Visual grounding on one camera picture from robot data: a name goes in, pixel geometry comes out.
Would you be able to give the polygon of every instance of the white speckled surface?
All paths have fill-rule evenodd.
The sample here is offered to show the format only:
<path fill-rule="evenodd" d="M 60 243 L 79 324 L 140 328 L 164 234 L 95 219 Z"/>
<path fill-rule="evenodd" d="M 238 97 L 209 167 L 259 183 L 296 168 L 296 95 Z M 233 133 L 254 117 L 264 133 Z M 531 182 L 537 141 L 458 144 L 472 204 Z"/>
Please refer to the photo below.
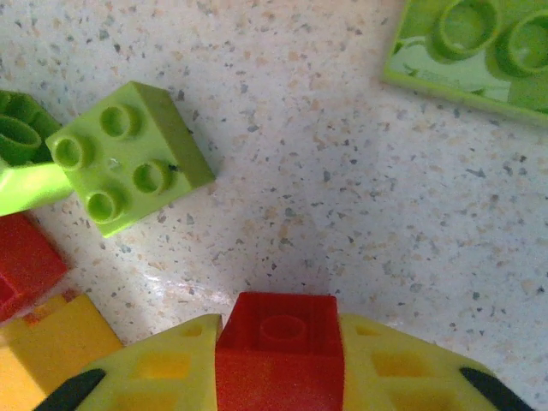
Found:
<path fill-rule="evenodd" d="M 546 130 L 382 84 L 397 0 L 0 2 L 0 88 L 62 122 L 168 88 L 217 183 L 103 239 L 34 215 L 126 343 L 246 289 L 332 293 L 548 409 Z"/>

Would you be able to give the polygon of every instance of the red toy brick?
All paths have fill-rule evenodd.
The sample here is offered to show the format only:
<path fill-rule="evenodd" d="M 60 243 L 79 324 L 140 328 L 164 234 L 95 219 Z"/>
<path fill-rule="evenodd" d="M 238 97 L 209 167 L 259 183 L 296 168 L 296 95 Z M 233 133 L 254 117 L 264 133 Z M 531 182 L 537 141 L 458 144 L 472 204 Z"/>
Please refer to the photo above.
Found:
<path fill-rule="evenodd" d="M 56 251 L 23 214 L 0 217 L 0 321 L 32 304 L 66 271 Z"/>
<path fill-rule="evenodd" d="M 341 411 L 335 297 L 241 293 L 216 346 L 219 411 Z"/>

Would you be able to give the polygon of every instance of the toy brick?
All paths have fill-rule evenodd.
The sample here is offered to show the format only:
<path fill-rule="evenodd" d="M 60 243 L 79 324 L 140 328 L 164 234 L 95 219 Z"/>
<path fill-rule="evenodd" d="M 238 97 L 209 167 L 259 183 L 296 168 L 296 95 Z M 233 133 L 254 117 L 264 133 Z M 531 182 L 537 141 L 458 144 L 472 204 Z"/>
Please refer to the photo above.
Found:
<path fill-rule="evenodd" d="M 46 144 L 107 237 L 214 179 L 170 95 L 137 82 Z"/>
<path fill-rule="evenodd" d="M 54 163 L 9 166 L 0 158 L 0 217 L 54 203 L 73 192 Z"/>
<path fill-rule="evenodd" d="M 345 411 L 497 411 L 461 375 L 476 361 L 375 323 L 340 316 Z"/>
<path fill-rule="evenodd" d="M 407 0 L 384 80 L 548 126 L 548 0 Z"/>
<path fill-rule="evenodd" d="M 0 116 L 6 116 L 22 122 L 39 135 L 39 147 L 29 158 L 30 161 L 33 163 L 51 162 L 51 155 L 44 141 L 59 130 L 61 124 L 44 110 L 34 98 L 22 92 L 0 90 Z"/>
<path fill-rule="evenodd" d="M 0 321 L 32 304 L 66 271 L 57 252 L 23 214 L 0 217 Z"/>
<path fill-rule="evenodd" d="M 27 411 L 122 344 L 86 295 L 61 295 L 0 329 L 0 407 Z"/>
<path fill-rule="evenodd" d="M 242 293 L 216 347 L 217 407 L 341 410 L 337 300 Z"/>
<path fill-rule="evenodd" d="M 106 376 L 78 411 L 217 411 L 215 342 L 221 316 L 208 314 L 101 360 Z"/>
<path fill-rule="evenodd" d="M 72 193 L 44 143 L 61 125 L 30 96 L 0 90 L 0 216 Z"/>

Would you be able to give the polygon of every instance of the lime green block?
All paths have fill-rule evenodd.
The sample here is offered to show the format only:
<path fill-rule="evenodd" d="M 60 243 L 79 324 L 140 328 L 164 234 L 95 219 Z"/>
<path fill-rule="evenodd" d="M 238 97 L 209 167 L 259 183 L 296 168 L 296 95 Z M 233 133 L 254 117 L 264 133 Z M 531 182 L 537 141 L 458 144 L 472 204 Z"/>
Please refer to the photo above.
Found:
<path fill-rule="evenodd" d="M 60 128 L 32 97 L 0 90 L 0 216 L 72 193 L 44 142 Z"/>
<path fill-rule="evenodd" d="M 46 144 L 105 237 L 215 179 L 170 95 L 134 81 Z"/>
<path fill-rule="evenodd" d="M 408 0 L 384 80 L 548 126 L 548 0 Z"/>

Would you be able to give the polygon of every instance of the yellow toy brick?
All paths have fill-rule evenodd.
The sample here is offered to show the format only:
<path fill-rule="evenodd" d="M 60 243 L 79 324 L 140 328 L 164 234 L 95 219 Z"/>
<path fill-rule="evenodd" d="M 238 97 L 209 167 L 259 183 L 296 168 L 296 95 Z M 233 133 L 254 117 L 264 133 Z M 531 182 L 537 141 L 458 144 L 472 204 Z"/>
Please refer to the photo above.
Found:
<path fill-rule="evenodd" d="M 461 374 L 480 363 L 358 315 L 340 316 L 344 411 L 497 411 Z"/>
<path fill-rule="evenodd" d="M 0 409 L 36 407 L 82 367 L 121 347 L 86 295 L 49 299 L 0 329 Z"/>
<path fill-rule="evenodd" d="M 221 316 L 208 314 L 90 364 L 104 378 L 78 411 L 216 411 L 215 344 Z"/>

